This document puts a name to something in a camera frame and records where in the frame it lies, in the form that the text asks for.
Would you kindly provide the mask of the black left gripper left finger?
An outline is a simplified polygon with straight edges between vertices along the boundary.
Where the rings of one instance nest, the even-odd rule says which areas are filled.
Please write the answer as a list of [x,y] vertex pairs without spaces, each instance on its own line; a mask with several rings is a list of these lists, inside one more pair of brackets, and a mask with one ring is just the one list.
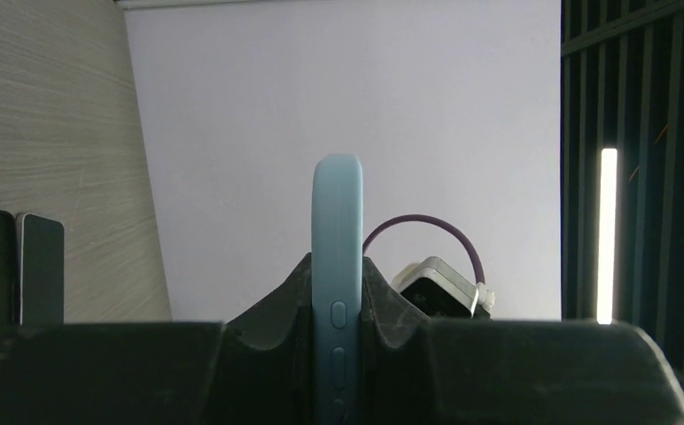
[[309,257],[227,323],[13,327],[0,424],[308,424]]

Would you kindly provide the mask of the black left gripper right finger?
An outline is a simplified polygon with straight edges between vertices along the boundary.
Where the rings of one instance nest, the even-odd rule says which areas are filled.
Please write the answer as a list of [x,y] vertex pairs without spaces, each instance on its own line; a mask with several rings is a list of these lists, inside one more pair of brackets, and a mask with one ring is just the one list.
[[429,317],[363,261],[364,424],[684,424],[684,391],[625,323]]

